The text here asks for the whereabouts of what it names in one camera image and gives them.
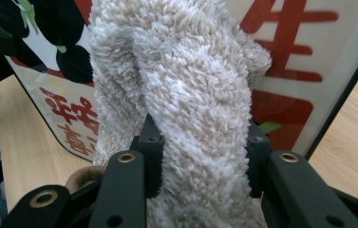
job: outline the green leaf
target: green leaf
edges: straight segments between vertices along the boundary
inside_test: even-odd
[[[22,19],[24,20],[24,28],[26,29],[28,27],[28,17],[23,11],[21,11],[21,16]]]
[[[258,128],[266,135],[277,130],[281,124],[275,122],[265,122],[258,126]]]
[[[61,53],[66,53],[66,47],[65,46],[55,46],[57,47],[58,51],[60,51]]]

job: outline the red chinese character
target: red chinese character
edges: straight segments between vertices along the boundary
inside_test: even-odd
[[[78,134],[78,132],[73,131],[68,124],[65,123],[64,126],[60,126],[60,125],[57,126],[63,129],[64,132],[66,133],[66,142],[71,146],[71,149],[85,155],[88,155],[89,153],[93,154],[93,151],[87,149],[85,143],[79,140],[81,135]]]
[[[69,114],[71,108],[66,105],[65,97],[47,91],[42,87],[40,87],[40,90],[47,95],[45,101],[52,108],[54,114],[64,117],[69,124],[71,124],[71,120],[78,120],[74,115]]]
[[[93,142],[90,144],[90,147],[92,148],[93,151],[96,151],[96,140],[90,137],[86,137],[86,138],[89,139],[91,142]]]
[[[84,126],[91,129],[93,134],[98,135],[99,123],[96,121],[98,114],[92,111],[92,104],[87,99],[81,97],[80,102],[82,105],[72,104],[71,109],[77,114],[77,118],[84,123]]]
[[[247,33],[257,32],[264,22],[277,22],[273,41],[256,40],[262,47],[271,51],[273,65],[267,76],[322,82],[321,75],[315,72],[286,69],[291,54],[312,55],[308,46],[294,43],[301,23],[336,21],[338,14],[333,11],[304,11],[307,0],[284,0],[281,11],[272,11],[275,0],[255,0],[247,12],[241,28]]]

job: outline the black metal bracket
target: black metal bracket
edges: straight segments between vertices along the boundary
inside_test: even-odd
[[[261,207],[269,227],[358,227],[358,199],[328,187],[302,156],[271,153],[268,138],[256,125],[250,129],[248,176],[252,195],[259,198],[263,192]],[[102,180],[72,195],[63,186],[33,190],[2,227],[146,227],[146,199],[158,194],[161,158],[162,138],[149,116],[130,150],[110,158]],[[50,203],[35,208],[34,200]]]

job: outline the brass insert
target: brass insert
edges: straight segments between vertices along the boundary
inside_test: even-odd
[[[30,206],[33,208],[41,208],[50,205],[58,198],[58,193],[54,190],[45,190],[36,194],[30,200]]]
[[[127,153],[127,154],[121,154],[117,160],[121,163],[129,163],[135,160],[135,155]]]
[[[296,163],[299,162],[299,158],[297,158],[295,155],[290,153],[283,153],[279,156],[281,160],[289,163]]]

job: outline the terry cloth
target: terry cloth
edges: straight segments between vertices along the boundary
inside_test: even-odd
[[[149,227],[265,226],[249,197],[244,146],[251,87],[271,65],[269,53],[222,0],[92,3],[94,164],[128,149],[149,112],[165,139]]]
[[[66,180],[66,189],[72,194],[90,183],[101,179],[104,175],[104,166],[88,166],[75,171]]]

